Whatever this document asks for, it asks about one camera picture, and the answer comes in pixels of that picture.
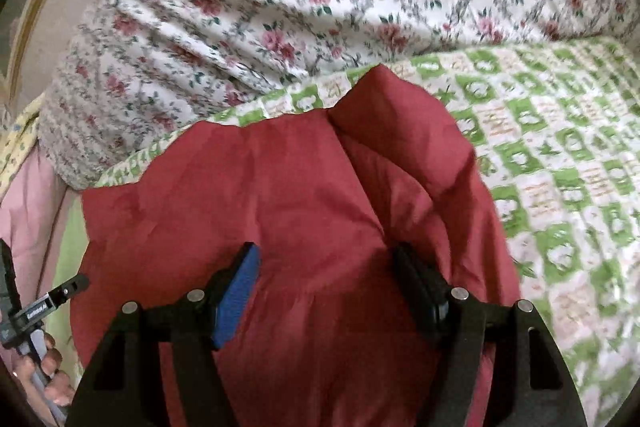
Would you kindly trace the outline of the red quilted jacket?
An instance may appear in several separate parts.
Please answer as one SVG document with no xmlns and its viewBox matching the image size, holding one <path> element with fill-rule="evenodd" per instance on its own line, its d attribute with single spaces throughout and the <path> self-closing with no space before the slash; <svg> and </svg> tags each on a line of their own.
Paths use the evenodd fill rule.
<svg viewBox="0 0 640 427">
<path fill-rule="evenodd" d="M 123 303 L 172 303 L 252 242 L 257 285 L 216 362 L 244 426 L 411 426 L 435 350 L 390 273 L 408 243 L 488 303 L 518 276 L 474 148 L 424 89 L 378 66 L 334 107 L 194 124 L 134 184 L 81 196 L 88 362 Z"/>
</svg>

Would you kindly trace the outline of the pink blanket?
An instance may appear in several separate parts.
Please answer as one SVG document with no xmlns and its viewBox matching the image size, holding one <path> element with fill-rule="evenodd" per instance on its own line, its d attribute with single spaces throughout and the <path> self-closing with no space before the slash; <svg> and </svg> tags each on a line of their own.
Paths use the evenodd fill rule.
<svg viewBox="0 0 640 427">
<path fill-rule="evenodd" d="M 21 303 L 53 287 L 70 206 L 77 197 L 35 146 L 1 199 L 1 238 L 11 249 Z"/>
</svg>

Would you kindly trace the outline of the yellow floral folded cloth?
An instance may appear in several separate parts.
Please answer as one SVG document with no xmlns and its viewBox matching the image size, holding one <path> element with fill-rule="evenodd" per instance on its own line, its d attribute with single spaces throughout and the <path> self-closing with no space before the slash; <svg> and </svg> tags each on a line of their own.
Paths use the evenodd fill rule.
<svg viewBox="0 0 640 427">
<path fill-rule="evenodd" d="M 17 115 L 12 124 L 1 128 L 1 197 L 6 195 L 18 170 L 37 143 L 43 100 L 44 94 L 41 93 Z"/>
</svg>

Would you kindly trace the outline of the green white patterned quilt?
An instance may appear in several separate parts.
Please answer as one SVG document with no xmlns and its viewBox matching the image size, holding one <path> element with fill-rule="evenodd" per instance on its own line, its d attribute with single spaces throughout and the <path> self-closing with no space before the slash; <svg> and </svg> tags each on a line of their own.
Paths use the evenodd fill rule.
<svg viewBox="0 0 640 427">
<path fill-rule="evenodd" d="M 622 44 L 601 38 L 435 53 L 382 67 L 436 98 L 471 143 L 506 236 L 518 299 L 533 303 L 558 346 L 583 426 L 608 424 L 639 378 L 637 64 Z M 374 68 L 296 84 L 194 124 L 243 128 L 329 109 Z M 108 170 L 91 190 L 137 183 L 194 124 Z M 62 248 L 61 281 L 83 273 L 89 239 L 81 196 L 68 221 L 81 242 Z M 79 381 L 90 360 L 78 357 L 72 301 L 46 327 Z"/>
</svg>

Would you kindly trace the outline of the red floral white quilt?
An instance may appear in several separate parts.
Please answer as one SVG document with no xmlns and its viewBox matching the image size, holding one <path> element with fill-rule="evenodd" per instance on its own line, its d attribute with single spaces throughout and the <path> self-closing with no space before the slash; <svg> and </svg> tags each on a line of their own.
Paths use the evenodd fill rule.
<svg viewBox="0 0 640 427">
<path fill-rule="evenodd" d="M 96 0 L 44 95 L 38 143 L 82 190 L 168 132 L 309 77 L 595 35 L 637 49 L 639 0 Z"/>
</svg>

